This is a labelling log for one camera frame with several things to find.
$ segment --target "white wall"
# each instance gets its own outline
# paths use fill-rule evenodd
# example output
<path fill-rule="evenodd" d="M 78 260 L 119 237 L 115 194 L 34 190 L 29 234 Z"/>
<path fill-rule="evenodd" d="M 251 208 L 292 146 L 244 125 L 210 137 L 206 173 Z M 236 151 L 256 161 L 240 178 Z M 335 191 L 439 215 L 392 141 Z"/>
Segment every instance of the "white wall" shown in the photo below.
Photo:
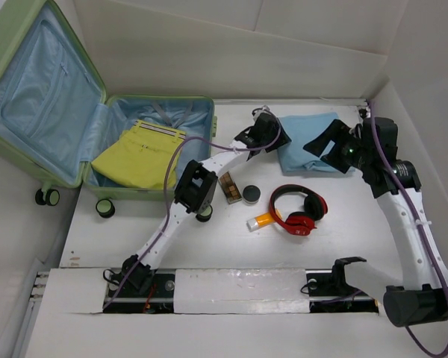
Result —
<path fill-rule="evenodd" d="M 400 125 L 401 157 L 417 165 L 448 265 L 448 1 L 408 2 L 383 74 L 391 82 L 376 97 L 376 114 Z"/>
<path fill-rule="evenodd" d="M 219 21 L 228 25 L 229 14 L 249 5 L 250 10 L 257 11 L 259 31 L 208 22 L 216 20 L 206 15 L 209 10 L 197 11 L 200 0 L 186 1 L 186 7 L 170 5 L 177 2 L 75 1 L 87 50 L 108 92 L 215 98 L 357 98 L 382 69 L 386 56 L 373 52 L 385 53 L 406 4 L 399 0 L 386 1 L 386 6 L 378 1 L 368 6 L 364 0 L 346 2 L 346 15 L 340 17 L 335 9 L 341 1 L 326 1 L 323 7 L 329 11 L 322 13 L 310 3 L 302 8 L 287 1 L 283 6 L 295 13 L 335 27 L 333 31 L 312 27 L 312 32 L 306 21 L 298 22 L 298 16 L 289 19 L 266 1 L 260 10 L 252 1 L 243 1 L 232 11 L 232 3 L 227 1 L 209 1 L 204 7 L 223 14 Z M 391 21 L 374 25 L 366 20 L 369 15 L 375 19 L 382 8 Z M 362 17 L 353 19 L 352 9 L 361 10 Z M 176 16 L 189 12 L 207 21 Z M 270 27 L 271 20 L 276 26 Z M 293 25 L 286 27 L 286 34 L 276 30 L 287 23 Z M 240 24 L 241 28 L 249 26 Z M 360 42 L 377 39 L 377 47 L 363 45 L 369 51 L 353 49 Z"/>
<path fill-rule="evenodd" d="M 76 27 L 72 1 L 59 2 Z M 79 28 L 75 29 L 81 36 Z M 10 356 L 16 329 L 22 323 L 19 298 L 28 289 L 24 288 L 27 274 L 38 262 L 56 261 L 49 254 L 53 244 L 66 238 L 78 193 L 61 189 L 56 207 L 39 207 L 34 193 L 40 187 L 41 183 L 0 158 L 0 357 Z"/>

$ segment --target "light blue cloth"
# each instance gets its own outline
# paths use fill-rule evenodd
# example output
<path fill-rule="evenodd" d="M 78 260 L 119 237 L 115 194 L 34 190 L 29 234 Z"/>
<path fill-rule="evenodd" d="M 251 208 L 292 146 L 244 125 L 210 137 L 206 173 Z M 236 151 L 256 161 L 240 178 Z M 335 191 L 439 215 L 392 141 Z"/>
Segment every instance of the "light blue cloth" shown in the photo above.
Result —
<path fill-rule="evenodd" d="M 282 127 L 292 139 L 289 145 L 283 145 L 277 152 L 284 174 L 299 174 L 304 171 L 336 172 L 337 170 L 325 164 L 319 157 L 310 154 L 303 146 L 317 138 L 334 119 L 338 119 L 335 112 L 316 114 L 313 116 L 279 117 Z M 323 154 L 332 149 L 331 142 Z"/>

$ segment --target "suitcase lid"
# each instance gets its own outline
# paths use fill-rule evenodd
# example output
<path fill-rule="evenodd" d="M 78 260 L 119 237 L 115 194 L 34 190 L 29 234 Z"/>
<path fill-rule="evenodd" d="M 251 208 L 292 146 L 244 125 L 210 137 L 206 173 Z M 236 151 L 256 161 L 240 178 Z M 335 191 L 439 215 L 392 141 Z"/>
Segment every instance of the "suitcase lid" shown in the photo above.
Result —
<path fill-rule="evenodd" d="M 0 11 L 0 141 L 66 186 L 79 186 L 106 90 L 53 1 L 7 0 Z"/>

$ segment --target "light green suitcase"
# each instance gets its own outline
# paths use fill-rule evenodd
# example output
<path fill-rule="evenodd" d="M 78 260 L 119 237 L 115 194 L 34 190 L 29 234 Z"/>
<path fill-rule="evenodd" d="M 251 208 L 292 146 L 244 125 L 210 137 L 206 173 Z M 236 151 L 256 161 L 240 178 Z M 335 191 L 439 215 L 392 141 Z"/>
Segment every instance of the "light green suitcase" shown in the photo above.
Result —
<path fill-rule="evenodd" d="M 217 125 L 214 103 L 207 97 L 108 98 L 99 73 L 53 1 L 5 2 L 0 11 L 0 155 L 43 182 L 37 204 L 57 204 L 53 186 L 81 183 L 99 200 L 162 200 L 160 190 L 119 186 L 90 165 L 136 119 L 207 140 Z M 178 176 L 189 160 L 204 160 L 211 153 L 208 144 L 194 142 L 182 151 Z M 114 208 L 107 201 L 97 210 L 109 214 Z"/>

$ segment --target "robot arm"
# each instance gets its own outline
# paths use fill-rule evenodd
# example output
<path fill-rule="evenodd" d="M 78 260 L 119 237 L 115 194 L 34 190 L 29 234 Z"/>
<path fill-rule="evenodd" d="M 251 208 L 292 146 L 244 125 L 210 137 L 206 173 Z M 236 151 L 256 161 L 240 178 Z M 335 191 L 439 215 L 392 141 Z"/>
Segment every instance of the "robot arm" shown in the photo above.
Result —
<path fill-rule="evenodd" d="M 152 284 L 155 270 L 161 264 L 167 249 L 177 239 L 176 231 L 194 214 L 203 213 L 212 202 L 217 179 L 229 169 L 244 163 L 261 150 L 273 151 L 291 142 L 279 119 L 266 107 L 253 112 L 255 123 L 240 132 L 230 144 L 230 151 L 218 153 L 200 163 L 191 160 L 175 188 L 174 201 L 160 228 L 135 255 L 122 264 L 114 281 L 142 295 Z"/>
<path fill-rule="evenodd" d="M 231 147 L 236 149 L 247 148 L 244 143 L 237 141 L 232 142 Z M 186 170 L 184 171 L 182 180 L 186 181 L 187 178 L 192 178 L 196 168 L 200 167 L 200 169 L 205 170 L 206 174 L 211 176 L 212 181 L 214 181 L 214 178 L 215 179 L 219 178 L 229 169 L 246 162 L 248 156 L 249 156 L 248 151 L 220 152 L 210 157 L 209 159 L 202 161 L 201 163 L 191 163 L 190 166 L 188 167 L 190 169 L 186 168 Z M 194 215 L 195 214 L 192 210 L 189 211 L 188 207 L 184 206 L 180 202 L 180 198 L 178 196 L 178 201 L 173 202 L 171 204 L 171 207 L 169 208 L 169 222 L 167 224 L 165 232 L 161 233 L 161 238 L 156 242 L 156 244 L 149 252 L 149 254 L 146 255 L 141 260 L 141 263 L 144 266 L 149 266 L 151 270 L 158 269 L 167 249 L 178 237 L 178 235 L 175 235 L 175 232 L 178 230 L 179 226 L 182 225 L 185 221 L 193 219 Z M 165 221 L 166 219 L 163 220 L 163 222 L 160 224 L 159 227 L 164 227 Z M 140 250 L 138 250 L 138 252 L 136 253 L 138 257 L 143 256 L 144 252 L 156 240 L 156 237 L 159 235 L 160 232 L 161 230 L 156 231 L 147 241 L 147 243 Z"/>
<path fill-rule="evenodd" d="M 321 160 L 344 173 L 350 166 L 362 171 L 364 181 L 370 185 L 390 225 L 402 266 L 402 280 L 372 267 L 364 258 L 347 257 L 335 261 L 332 278 L 326 284 L 343 290 L 344 295 L 349 292 L 348 289 L 358 288 L 382 302 L 388 318 L 397 327 L 446 320 L 448 308 L 442 285 L 420 239 L 418 225 L 425 230 L 446 287 L 448 270 L 426 221 L 416 170 L 410 162 L 396 158 L 397 127 L 391 119 L 376 118 L 383 152 L 405 193 L 396 187 L 383 165 L 372 137 L 370 119 L 365 119 L 358 127 L 351 129 L 336 119 L 304 149 L 320 157 L 332 141 L 334 146 Z M 413 219 L 404 194 L 414 203 L 419 221 Z"/>

